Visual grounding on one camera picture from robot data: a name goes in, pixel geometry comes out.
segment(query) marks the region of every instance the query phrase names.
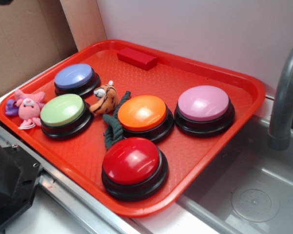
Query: button cap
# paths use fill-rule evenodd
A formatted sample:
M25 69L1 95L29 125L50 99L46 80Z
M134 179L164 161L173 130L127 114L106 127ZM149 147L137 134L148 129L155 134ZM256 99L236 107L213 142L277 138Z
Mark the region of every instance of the button cap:
M222 116L229 107L229 97L220 88L201 85L190 88L178 100L180 113L193 121L211 121Z
M84 109L82 98L76 94L64 94L50 100L40 113L45 125L58 127L68 124L80 116Z
M55 84L60 89L73 89L86 83L93 75L92 67L80 63L68 66L55 76Z
M107 151L103 169L111 181L133 185L151 177L158 165L157 146L145 138L131 137L117 142Z
M118 119L125 129L142 132L158 126L166 114L166 104L162 99L153 95L140 95L120 107Z

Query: drain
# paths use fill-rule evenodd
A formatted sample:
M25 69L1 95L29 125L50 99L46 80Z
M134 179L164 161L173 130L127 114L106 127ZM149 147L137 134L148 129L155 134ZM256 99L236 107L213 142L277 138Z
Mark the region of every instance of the drain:
M269 187L255 183L239 187L233 193L232 206L245 220L265 222L276 216L279 201Z

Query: tray rim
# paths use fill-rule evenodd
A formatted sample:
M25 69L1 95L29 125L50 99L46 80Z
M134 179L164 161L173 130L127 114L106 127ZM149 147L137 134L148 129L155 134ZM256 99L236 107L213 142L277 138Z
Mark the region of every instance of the tray rim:
M233 126L227 130L222 137L219 139L218 142L205 154L205 156L197 162L197 164L189 171L189 173L170 191L168 196L163 198L158 203L149 206L149 207L143 207L140 210L137 210L136 208L131 207L125 207L125 210L123 206L119 205L118 203L115 203L112 200L106 200L104 201L104 205L107 206L109 209L113 210L117 214L121 216L126 217L144 217L150 214L157 213L163 209L165 209L167 206L171 205L176 199L184 192L184 190L187 188L187 186L200 174L200 172L209 164L209 162L217 155L217 153L231 140L231 138L239 131L240 128L251 118L251 116L255 113L255 111L261 106L265 99L265 88L263 84L257 80L254 77L251 77L246 74L242 74L239 72L235 72L229 69L221 68L218 66L206 64L203 62L195 61L192 59L172 55L166 52L162 52L156 49L148 48L142 45L137 45L131 42L123 41L123 40L117 40L117 39L111 39L111 40L104 40L97 43L94 43L85 49L77 52L76 54L72 55L71 57L65 59L64 61L58 63L51 69L46 70L39 76L37 76L35 79L29 81L28 83L24 84L20 87L25 93L33 93L37 89L33 90L33 87L38 86L40 84L50 82L43 80L48 76L48 74L51 71L59 71L63 69L64 67L74 64L78 61L83 60L82 58L88 56L89 54L93 54L94 51L103 51L108 49L116 49L120 50L121 48L125 47L131 47L133 49L139 50L144 53L148 53L149 55L156 56L158 63L166 64L169 66L172 66L174 68L180 69L182 71L188 71L191 73L197 72L196 69L199 69L199 75L200 76L210 76L206 75L207 73L222 73L229 76L234 76L242 79L245 83L247 83L248 87L244 87L245 83L243 83L242 87L240 87L240 84L232 83L233 81L227 80L226 84L232 84L233 86L243 88L247 88L247 92L252 96L253 103L252 105L247 109L247 111L239 118L237 119ZM18 127L11 121L9 117L3 114L5 109L5 104L8 99L10 99L13 96L14 93L9 94L1 103L0 103L0 121L2 121L7 127L9 127L13 132L15 132L20 138L25 140L29 145L31 145L31 136L26 133L24 130L19 130ZM44 149L43 147L40 147L39 150L36 149L41 155L48 154L49 151L47 149ZM60 163L63 163L64 160L61 160L60 158L57 158L54 162L54 164L59 165ZM85 187L90 182L87 181L82 175L79 175L75 172L70 173L67 175L69 178L74 180L72 177L77 177L78 179L84 180L81 187ZM101 191L95 191L98 194L98 196L105 195Z

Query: tiger plush toy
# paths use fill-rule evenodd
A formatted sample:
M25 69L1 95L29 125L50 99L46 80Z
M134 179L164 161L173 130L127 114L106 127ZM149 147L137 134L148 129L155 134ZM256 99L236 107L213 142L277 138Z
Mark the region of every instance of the tiger plush toy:
M107 114L115 110L118 105L118 95L111 80L93 91L98 101L90 106L90 111L94 114Z

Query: white wall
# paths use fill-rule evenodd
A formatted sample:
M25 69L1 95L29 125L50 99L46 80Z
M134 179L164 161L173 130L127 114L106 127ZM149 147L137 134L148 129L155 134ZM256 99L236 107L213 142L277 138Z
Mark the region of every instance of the white wall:
M293 0L97 0L108 39L238 71L274 95L293 47Z

